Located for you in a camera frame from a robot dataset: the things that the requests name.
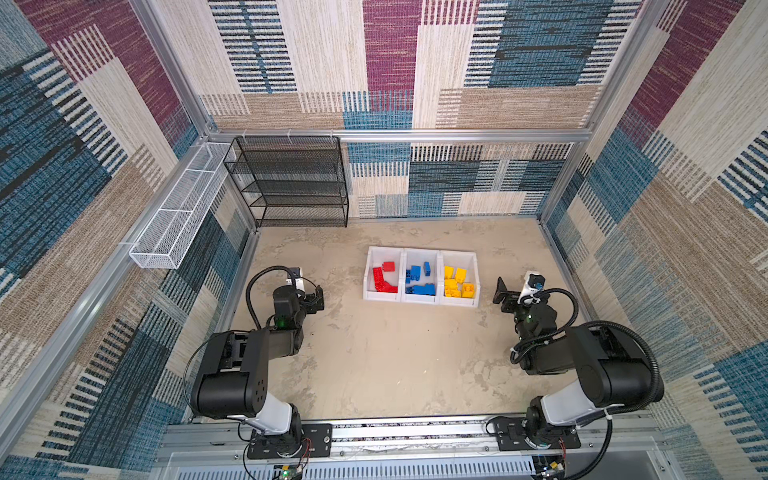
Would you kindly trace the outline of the yellow lego bottom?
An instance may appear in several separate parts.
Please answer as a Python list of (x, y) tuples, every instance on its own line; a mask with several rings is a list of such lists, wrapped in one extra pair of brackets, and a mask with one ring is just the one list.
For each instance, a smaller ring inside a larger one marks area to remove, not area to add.
[(475, 285), (472, 283), (464, 283), (462, 285), (462, 297), (473, 299), (475, 297)]

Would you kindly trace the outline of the long red lego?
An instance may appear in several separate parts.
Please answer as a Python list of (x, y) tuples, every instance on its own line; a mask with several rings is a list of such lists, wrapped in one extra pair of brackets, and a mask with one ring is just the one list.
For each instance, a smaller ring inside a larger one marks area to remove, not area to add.
[(385, 292), (386, 291), (386, 282), (383, 277), (383, 270), (381, 267), (374, 267), (372, 269), (373, 277), (374, 277), (374, 286), (377, 292)]

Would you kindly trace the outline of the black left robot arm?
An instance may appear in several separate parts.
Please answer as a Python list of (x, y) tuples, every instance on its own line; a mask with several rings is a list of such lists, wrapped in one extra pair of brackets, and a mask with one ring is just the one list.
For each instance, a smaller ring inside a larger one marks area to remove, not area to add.
[[(272, 294), (274, 314), (258, 320), (252, 288), (263, 276), (281, 272), (287, 282)], [(198, 417), (232, 420), (252, 430), (245, 454), (251, 458), (296, 458), (310, 453), (312, 439), (303, 429), (298, 408), (268, 391), (269, 363), (299, 353), (304, 322), (324, 309), (323, 290), (298, 267), (271, 266), (246, 285), (246, 306), (255, 327), (218, 332), (192, 354), (200, 357), (187, 402)]]

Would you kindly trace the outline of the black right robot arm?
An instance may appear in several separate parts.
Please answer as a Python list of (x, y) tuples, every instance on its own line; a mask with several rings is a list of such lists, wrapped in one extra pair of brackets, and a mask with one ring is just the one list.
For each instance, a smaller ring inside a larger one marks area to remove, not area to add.
[(502, 451), (577, 448), (578, 428), (643, 410), (664, 396), (658, 360), (637, 332), (611, 321), (578, 324), (579, 303), (568, 290), (561, 293), (573, 310), (558, 325), (549, 304), (556, 292), (536, 272), (526, 275), (519, 291), (508, 289), (503, 280), (496, 284), (493, 301), (513, 316), (518, 335), (511, 363), (530, 376), (577, 375), (561, 390), (535, 397), (524, 414), (496, 416), (486, 423)]

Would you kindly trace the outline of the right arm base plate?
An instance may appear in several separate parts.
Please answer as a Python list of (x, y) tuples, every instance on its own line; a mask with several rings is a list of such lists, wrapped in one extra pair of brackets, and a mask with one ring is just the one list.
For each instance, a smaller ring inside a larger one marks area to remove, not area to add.
[(546, 422), (528, 423), (522, 416), (495, 416), (486, 421), (486, 433), (504, 452), (527, 450), (566, 450), (582, 446), (575, 427), (553, 426)]

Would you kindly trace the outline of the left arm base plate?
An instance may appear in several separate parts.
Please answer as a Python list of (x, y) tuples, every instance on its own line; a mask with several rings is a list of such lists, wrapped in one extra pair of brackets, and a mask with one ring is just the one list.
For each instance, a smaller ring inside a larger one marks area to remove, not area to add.
[(327, 458), (332, 440), (333, 426), (330, 423), (290, 427), (281, 435), (263, 435), (254, 431), (245, 456), (248, 460)]

